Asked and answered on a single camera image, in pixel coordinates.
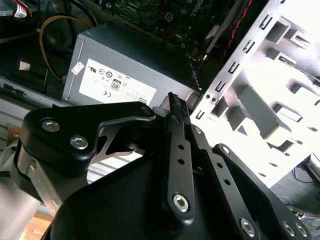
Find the screw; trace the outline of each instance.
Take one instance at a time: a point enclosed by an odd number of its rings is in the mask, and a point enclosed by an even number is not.
[[[30,168],[34,171],[37,168],[37,163],[35,160],[31,160],[30,162]]]
[[[256,235],[254,227],[251,225],[250,222],[248,222],[246,219],[243,217],[240,218],[240,225],[242,230],[249,236],[249,237],[254,237]]]
[[[307,236],[308,236],[306,230],[305,230],[302,226],[300,226],[297,222],[295,223],[295,226],[298,228],[299,232],[300,232],[304,237],[307,237]]]
[[[226,153],[226,154],[229,154],[230,151],[228,148],[226,148],[225,146],[222,147],[222,150]]]
[[[189,203],[187,199],[180,194],[176,194],[173,196],[173,203],[183,213],[185,213],[189,209]]]
[[[198,134],[202,134],[202,131],[201,131],[200,128],[198,128],[197,126],[194,127],[194,130],[195,130]]]
[[[60,130],[60,125],[53,120],[45,120],[41,124],[42,128],[48,132],[57,132]]]
[[[291,237],[294,237],[296,235],[292,227],[285,221],[283,222],[283,226],[284,226],[284,229],[287,231],[288,234],[290,234]]]
[[[83,150],[88,147],[88,141],[80,135],[75,135],[70,139],[70,144],[76,149]]]

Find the black cable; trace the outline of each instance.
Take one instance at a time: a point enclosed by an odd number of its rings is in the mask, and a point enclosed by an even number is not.
[[[72,3],[73,5],[75,5],[76,7],[78,7],[79,9],[81,9],[86,15],[87,17],[89,18],[92,26],[96,27],[97,24],[95,22],[95,19],[91,16],[91,14],[88,12],[88,10],[86,8],[84,8],[81,4],[77,3],[76,1],[74,0],[69,0],[70,3]]]
[[[64,7],[64,12],[65,14],[69,15],[69,9],[68,9],[68,3],[67,0],[63,0],[63,7]],[[76,45],[76,40],[77,40],[77,34],[76,34],[76,30],[75,30],[75,26],[72,22],[71,19],[67,19],[66,20],[70,29],[70,33],[71,33],[71,48],[73,49]]]
[[[299,180],[299,179],[296,177],[296,175],[295,175],[294,169],[291,170],[291,173],[292,173],[294,179],[297,180],[298,182],[304,183],[304,184],[312,184],[312,183],[314,182],[314,181],[301,181],[301,180]]]

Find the hole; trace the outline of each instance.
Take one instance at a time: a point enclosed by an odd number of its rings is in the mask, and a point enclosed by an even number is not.
[[[220,93],[221,90],[224,88],[225,85],[226,85],[226,84],[225,84],[224,82],[220,81],[220,82],[218,83],[218,85],[215,87],[214,90],[216,90],[218,93]]]
[[[272,19],[273,19],[273,17],[269,16],[269,14],[267,14],[265,16],[265,18],[263,19],[263,21],[261,22],[261,24],[259,25],[259,28],[261,28],[262,30],[265,30],[268,27],[268,25]]]
[[[274,163],[272,163],[272,162],[269,162],[269,164],[270,164],[271,166],[274,166],[275,168],[277,168],[277,167],[278,167],[278,165],[277,165],[277,164],[274,164]]]
[[[204,114],[205,112],[200,110],[195,118],[200,120]]]
[[[144,112],[145,114],[151,115],[151,110],[150,110],[148,107],[143,106],[143,107],[141,107],[141,110],[142,110],[142,112]]]
[[[185,165],[185,161],[182,158],[178,157],[177,160],[178,160],[178,163],[180,163],[181,165]]]
[[[234,61],[231,65],[231,67],[229,68],[228,72],[231,73],[231,74],[234,74],[235,71],[237,70],[237,68],[239,67],[239,63],[237,63],[236,61]]]
[[[172,119],[173,119],[177,124],[180,123],[179,119],[178,119],[175,115],[172,116]]]
[[[251,232],[251,230],[252,230],[251,227],[250,227],[248,224],[245,225],[245,228],[246,228],[249,232]]]
[[[244,53],[249,53],[250,50],[252,49],[252,47],[256,44],[255,41],[252,41],[251,39],[246,43],[246,45],[244,46],[244,48],[242,49],[242,51]]]
[[[231,185],[231,183],[230,183],[230,181],[228,179],[225,178],[223,181],[224,181],[225,184],[227,184],[229,186]]]

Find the black metal arm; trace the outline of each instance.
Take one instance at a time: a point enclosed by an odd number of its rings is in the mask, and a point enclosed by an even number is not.
[[[55,215],[43,239],[311,239],[231,149],[210,147],[183,100],[168,101],[164,118],[140,102],[25,117],[13,179]],[[87,184],[90,163],[134,150],[143,157]]]

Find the blue cable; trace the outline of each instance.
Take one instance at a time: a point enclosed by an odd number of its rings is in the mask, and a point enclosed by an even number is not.
[[[294,172],[295,172],[295,177],[298,178],[298,173],[297,173],[297,168],[294,169]],[[304,186],[302,186],[302,184],[297,180],[295,179],[296,182],[300,185],[300,187],[302,187],[311,197],[315,198],[315,196],[313,196],[309,191],[308,189],[306,189]]]
[[[292,203],[292,204],[294,204],[294,205],[299,205],[298,203],[295,203],[295,202],[291,201],[287,196],[283,196],[283,195],[280,195],[280,194],[276,194],[276,196],[285,198],[285,199],[287,199],[290,203]]]

